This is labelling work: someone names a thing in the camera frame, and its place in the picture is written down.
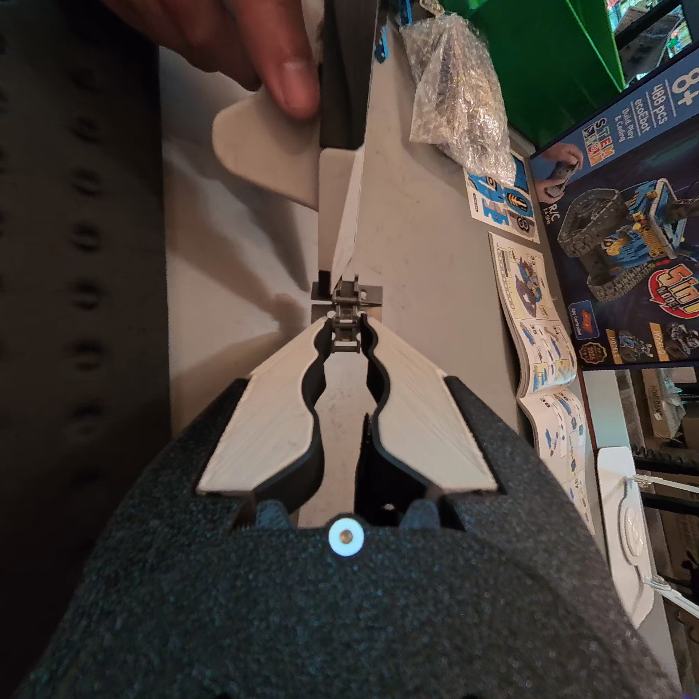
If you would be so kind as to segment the instruction manual booklet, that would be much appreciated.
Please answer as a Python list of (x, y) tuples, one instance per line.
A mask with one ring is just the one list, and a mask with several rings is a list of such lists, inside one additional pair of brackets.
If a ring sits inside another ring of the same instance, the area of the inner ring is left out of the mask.
[(574, 348), (558, 316), (540, 252), (489, 232), (501, 307), (520, 361), (517, 399), (529, 419), (535, 449), (592, 535), (586, 484), (587, 418), (570, 386)]

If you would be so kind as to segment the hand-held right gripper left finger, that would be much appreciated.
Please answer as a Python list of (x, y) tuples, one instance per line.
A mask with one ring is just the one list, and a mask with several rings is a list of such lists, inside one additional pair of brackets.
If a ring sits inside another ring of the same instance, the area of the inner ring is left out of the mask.
[(315, 405), (332, 338), (331, 320), (319, 319), (249, 373), (197, 494), (301, 508), (317, 492), (324, 449)]

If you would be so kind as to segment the person's left hand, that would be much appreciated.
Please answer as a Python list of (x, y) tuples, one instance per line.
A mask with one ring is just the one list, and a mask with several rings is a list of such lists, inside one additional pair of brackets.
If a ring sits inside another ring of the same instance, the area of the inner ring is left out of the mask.
[(314, 118), (318, 69), (300, 1), (104, 1), (132, 29), (191, 65), (254, 92), (289, 117)]

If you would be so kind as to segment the grey desk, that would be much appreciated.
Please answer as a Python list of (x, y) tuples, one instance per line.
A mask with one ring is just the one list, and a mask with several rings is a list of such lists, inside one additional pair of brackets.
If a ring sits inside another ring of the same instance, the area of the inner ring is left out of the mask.
[[(173, 432), (310, 318), (317, 217), (226, 172), (214, 117), (248, 94), (161, 49)], [(523, 422), (485, 225), (461, 170), (408, 141), (415, 85), (402, 41), (372, 72), (356, 248), (349, 271), (384, 290), (395, 334), (456, 375), (512, 428)]]

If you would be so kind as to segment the grey track link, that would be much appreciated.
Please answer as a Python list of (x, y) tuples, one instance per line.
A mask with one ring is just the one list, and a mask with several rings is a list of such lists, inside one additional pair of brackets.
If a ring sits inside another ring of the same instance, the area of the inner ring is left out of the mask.
[(363, 284), (358, 275), (354, 279), (340, 278), (333, 290), (330, 289), (330, 284), (330, 273), (326, 270), (319, 271), (318, 280), (313, 282), (311, 290), (311, 322), (327, 317), (333, 310), (339, 312), (340, 308), (365, 312), (378, 320), (382, 319), (381, 286)]

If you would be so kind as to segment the white book stand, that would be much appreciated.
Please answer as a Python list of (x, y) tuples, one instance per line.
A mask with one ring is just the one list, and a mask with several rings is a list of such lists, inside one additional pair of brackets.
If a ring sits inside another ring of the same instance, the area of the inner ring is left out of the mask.
[(692, 495), (698, 486), (637, 473), (629, 447), (604, 447), (596, 458), (607, 560), (621, 604), (635, 627), (650, 613), (659, 593), (680, 610), (698, 618), (698, 604), (679, 590), (680, 583), (653, 571), (647, 542), (644, 507), (698, 515), (698, 502), (642, 491), (642, 486), (665, 486)]

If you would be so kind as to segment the blue sticker sheet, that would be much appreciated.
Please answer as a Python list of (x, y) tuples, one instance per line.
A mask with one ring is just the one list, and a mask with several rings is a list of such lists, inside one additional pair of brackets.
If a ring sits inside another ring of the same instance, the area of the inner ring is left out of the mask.
[(515, 167), (513, 185), (464, 170), (472, 218), (533, 243), (540, 242), (533, 207), (533, 187), (523, 158), (511, 151)]

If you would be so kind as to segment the bubble wrap bag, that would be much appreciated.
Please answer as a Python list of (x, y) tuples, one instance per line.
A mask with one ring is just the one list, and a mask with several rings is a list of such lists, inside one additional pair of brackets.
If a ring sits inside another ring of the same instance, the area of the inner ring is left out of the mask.
[(484, 39), (454, 13), (399, 31), (415, 83), (410, 142), (433, 145), (462, 169), (513, 185), (508, 118)]

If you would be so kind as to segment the green plastic bin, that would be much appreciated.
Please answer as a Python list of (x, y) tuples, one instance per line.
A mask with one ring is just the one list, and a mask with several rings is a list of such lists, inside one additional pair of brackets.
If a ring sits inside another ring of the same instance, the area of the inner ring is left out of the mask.
[(606, 1), (442, 1), (475, 27), (509, 123), (537, 147), (616, 100), (627, 83)]

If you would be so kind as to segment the toy kit box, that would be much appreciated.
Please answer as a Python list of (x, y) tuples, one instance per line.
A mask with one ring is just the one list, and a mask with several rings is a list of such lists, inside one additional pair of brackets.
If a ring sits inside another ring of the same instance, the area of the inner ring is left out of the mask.
[(580, 367), (698, 366), (698, 44), (530, 171)]

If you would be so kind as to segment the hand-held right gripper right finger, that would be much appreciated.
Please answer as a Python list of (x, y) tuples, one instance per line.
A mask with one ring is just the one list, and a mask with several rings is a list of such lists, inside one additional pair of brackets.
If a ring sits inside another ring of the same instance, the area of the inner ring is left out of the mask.
[(496, 492), (446, 372), (373, 317), (362, 316), (361, 336), (378, 455), (428, 495)]

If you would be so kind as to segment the black perforated foam pad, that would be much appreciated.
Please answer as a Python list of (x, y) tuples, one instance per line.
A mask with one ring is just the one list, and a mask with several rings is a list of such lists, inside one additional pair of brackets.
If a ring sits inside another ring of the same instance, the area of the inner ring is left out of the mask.
[(1, 2), (1, 697), (170, 439), (159, 51), (100, 1)]

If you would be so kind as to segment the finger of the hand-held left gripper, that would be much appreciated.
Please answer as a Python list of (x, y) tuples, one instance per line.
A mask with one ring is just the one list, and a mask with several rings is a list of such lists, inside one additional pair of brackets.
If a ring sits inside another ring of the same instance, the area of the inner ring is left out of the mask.
[(328, 147), (319, 157), (318, 267), (333, 276), (333, 256), (357, 150)]
[(336, 249), (333, 256), (333, 279), (340, 280), (354, 254), (356, 244), (357, 224), (359, 220), (359, 204), (362, 190), (363, 164), (365, 148), (361, 147), (354, 153), (354, 161), (340, 218)]

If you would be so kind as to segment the cardboard box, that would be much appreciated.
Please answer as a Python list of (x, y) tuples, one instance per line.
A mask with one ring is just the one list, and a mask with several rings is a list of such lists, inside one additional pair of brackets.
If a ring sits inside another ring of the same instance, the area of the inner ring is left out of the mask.
[(670, 369), (643, 369), (644, 393), (649, 407), (653, 433), (666, 440), (675, 438), (682, 426), (686, 409)]

